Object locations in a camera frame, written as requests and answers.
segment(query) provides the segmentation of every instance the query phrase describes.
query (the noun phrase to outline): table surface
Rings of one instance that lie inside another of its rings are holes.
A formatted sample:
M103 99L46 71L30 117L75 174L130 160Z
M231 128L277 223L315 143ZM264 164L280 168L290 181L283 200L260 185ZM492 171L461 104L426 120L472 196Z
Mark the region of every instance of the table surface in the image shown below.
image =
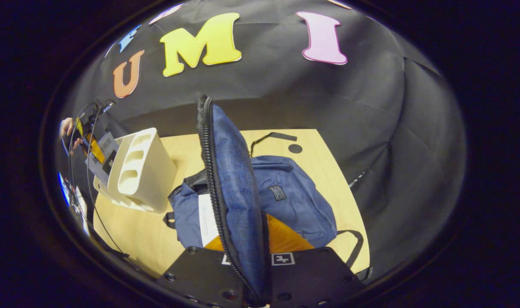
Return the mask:
M241 131L241 134L250 148L252 142L272 131L296 136L298 140L292 142L266 138L254 146L254 156L276 155L292 158L311 177L317 191L332 206L337 229L356 230L362 234L364 242L351 270L357 273L369 267L368 239L361 214L346 179L321 135L316 129L245 130ZM171 189L182 184L185 177L204 168L197 134L164 137L161 141L178 169ZM303 151L299 154L291 153L290 144L299 144ZM171 205L168 201L167 203L167 212L171 212ZM100 213L104 226L117 245L147 273L156 277L162 275L184 251L182 244L176 240L176 230L168 228L163 222L165 213L153 214L127 209L112 203L101 194L98 194L95 206L95 231L110 247L117 249L98 220L97 213ZM357 242L354 235L345 232L339 234L327 246L334 249L345 262Z

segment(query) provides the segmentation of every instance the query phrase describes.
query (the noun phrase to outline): orange object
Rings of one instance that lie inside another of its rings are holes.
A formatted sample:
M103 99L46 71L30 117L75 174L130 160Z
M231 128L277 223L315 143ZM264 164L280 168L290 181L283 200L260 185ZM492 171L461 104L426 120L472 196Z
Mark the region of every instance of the orange object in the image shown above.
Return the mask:
M269 253L288 253L314 248L289 226L271 215L266 216L268 217ZM215 237L205 248L224 251L220 236Z

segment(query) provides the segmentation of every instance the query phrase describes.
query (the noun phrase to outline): backpack label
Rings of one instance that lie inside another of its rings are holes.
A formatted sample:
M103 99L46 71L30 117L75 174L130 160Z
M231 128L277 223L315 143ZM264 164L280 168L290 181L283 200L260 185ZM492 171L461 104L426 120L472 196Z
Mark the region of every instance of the backpack label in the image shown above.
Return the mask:
M268 187L268 189L272 191L273 196L275 197L276 201L281 201L282 199L287 198L283 189L281 189L281 187L279 187L279 185L273 185L272 187Z

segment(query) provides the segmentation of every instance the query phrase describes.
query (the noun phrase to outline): black strap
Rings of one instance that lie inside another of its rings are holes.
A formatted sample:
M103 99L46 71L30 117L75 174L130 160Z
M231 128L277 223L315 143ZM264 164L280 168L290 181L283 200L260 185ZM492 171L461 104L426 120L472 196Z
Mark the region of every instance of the black strap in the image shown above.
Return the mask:
M285 139L285 140L291 140L293 142L295 142L296 140L298 140L298 137L296 136L291 136L291 135L287 135L287 134L281 134L281 133L276 133L275 131L272 131L271 133L267 134L266 136L256 140L255 142L252 142L251 144L251 157L252 157L252 151L254 150L254 146L258 143L260 143L262 140L268 138L268 137L272 137L272 138L279 138L279 139Z
M361 252L361 248L364 243L364 238L363 238L361 232L356 231L356 230L340 230L337 232L337 234L342 234L344 232L349 232L357 238L357 244L355 244L355 247L353 248L352 253L349 255L349 258L346 261L346 265L351 268L353 263L355 263L355 261L357 260L359 253Z
M163 217L163 222L171 229L176 229L176 226L174 225L174 212L168 212Z

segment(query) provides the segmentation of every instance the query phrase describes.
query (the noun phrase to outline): yellow letter m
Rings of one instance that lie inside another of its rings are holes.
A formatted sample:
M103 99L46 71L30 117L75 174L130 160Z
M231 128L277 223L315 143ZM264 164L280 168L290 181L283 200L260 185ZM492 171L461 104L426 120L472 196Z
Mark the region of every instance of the yellow letter m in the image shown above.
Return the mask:
M233 42L233 23L238 18L236 12L214 16L207 20L196 37L184 28L170 31L161 37L159 41L165 44L166 67L163 76L172 76L184 70L177 53L190 67L195 68L205 46L207 54L203 57L203 63L206 65L240 60L241 51L235 49Z

